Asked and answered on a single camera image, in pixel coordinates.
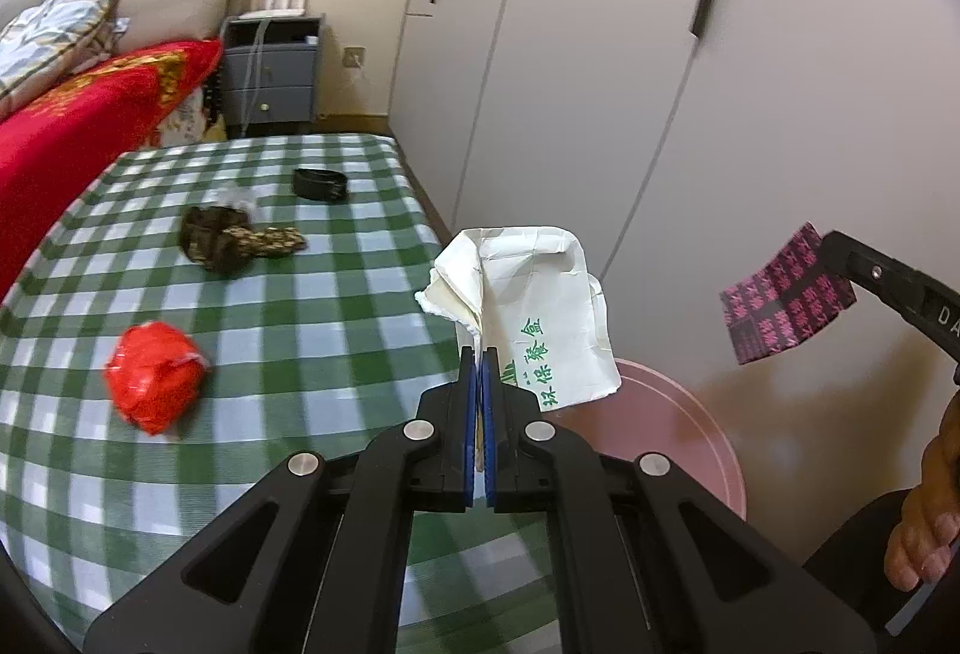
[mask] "red blanket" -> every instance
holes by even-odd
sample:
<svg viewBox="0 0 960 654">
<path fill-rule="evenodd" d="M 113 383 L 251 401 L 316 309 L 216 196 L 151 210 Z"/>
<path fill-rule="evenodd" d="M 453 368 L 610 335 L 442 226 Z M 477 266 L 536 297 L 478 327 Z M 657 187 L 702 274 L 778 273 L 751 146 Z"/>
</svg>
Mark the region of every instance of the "red blanket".
<svg viewBox="0 0 960 654">
<path fill-rule="evenodd" d="M 47 229 L 216 68 L 219 39 L 169 42 L 66 80 L 0 124 L 0 296 Z"/>
</svg>

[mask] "clear plastic bag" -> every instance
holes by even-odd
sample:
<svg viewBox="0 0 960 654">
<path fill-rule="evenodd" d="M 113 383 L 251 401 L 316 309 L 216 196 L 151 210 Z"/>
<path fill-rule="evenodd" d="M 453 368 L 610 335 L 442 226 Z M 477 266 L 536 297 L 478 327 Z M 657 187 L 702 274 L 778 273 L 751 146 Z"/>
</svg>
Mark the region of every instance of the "clear plastic bag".
<svg viewBox="0 0 960 654">
<path fill-rule="evenodd" d="M 214 206 L 218 208 L 234 208 L 247 213 L 252 224 L 259 222 L 256 204 L 256 193 L 252 188 L 243 188 L 235 182 L 225 182 L 213 192 Z"/>
</svg>

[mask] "nightstand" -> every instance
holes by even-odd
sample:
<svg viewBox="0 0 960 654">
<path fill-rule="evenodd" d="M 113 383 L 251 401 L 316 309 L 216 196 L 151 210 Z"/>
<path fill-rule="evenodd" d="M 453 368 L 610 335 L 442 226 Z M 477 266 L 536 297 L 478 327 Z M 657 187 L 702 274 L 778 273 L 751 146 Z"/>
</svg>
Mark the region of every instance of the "nightstand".
<svg viewBox="0 0 960 654">
<path fill-rule="evenodd" d="M 229 18 L 224 23 L 220 90 L 231 138 L 240 134 L 245 103 L 253 105 L 248 136 L 291 133 L 299 124 L 314 119 L 316 80 L 323 54 L 323 15 L 272 20 L 264 32 L 257 75 L 253 42 L 261 22 Z M 248 74 L 251 59 L 253 66 Z"/>
</svg>

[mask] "wall outlet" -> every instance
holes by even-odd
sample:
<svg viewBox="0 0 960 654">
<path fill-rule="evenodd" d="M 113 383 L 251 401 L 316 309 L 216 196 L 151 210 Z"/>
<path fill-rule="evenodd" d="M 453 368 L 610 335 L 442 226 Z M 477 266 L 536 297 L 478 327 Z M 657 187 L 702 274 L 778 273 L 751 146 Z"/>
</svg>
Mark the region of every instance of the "wall outlet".
<svg viewBox="0 0 960 654">
<path fill-rule="evenodd" d="M 367 48 L 344 47 L 344 66 L 347 69 L 360 69 L 367 60 Z"/>
</svg>

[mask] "blue gripper pad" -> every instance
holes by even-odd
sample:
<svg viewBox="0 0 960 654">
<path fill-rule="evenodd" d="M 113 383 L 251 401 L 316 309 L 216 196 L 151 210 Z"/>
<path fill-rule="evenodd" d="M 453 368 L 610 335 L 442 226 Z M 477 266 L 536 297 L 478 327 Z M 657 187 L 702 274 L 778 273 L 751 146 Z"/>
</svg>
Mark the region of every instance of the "blue gripper pad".
<svg viewBox="0 0 960 654">
<path fill-rule="evenodd" d="M 480 365 L 480 403 L 483 406 L 483 479 L 487 505 L 496 504 L 496 437 L 493 434 L 493 403 L 490 395 L 490 362 L 484 356 Z"/>
<path fill-rule="evenodd" d="M 480 386 L 475 362 L 470 363 L 470 379 L 467 384 L 467 428 L 464 431 L 464 505 L 473 507 L 473 468 L 476 467 L 474 448 L 477 434 L 477 398 L 480 397 Z"/>
</svg>

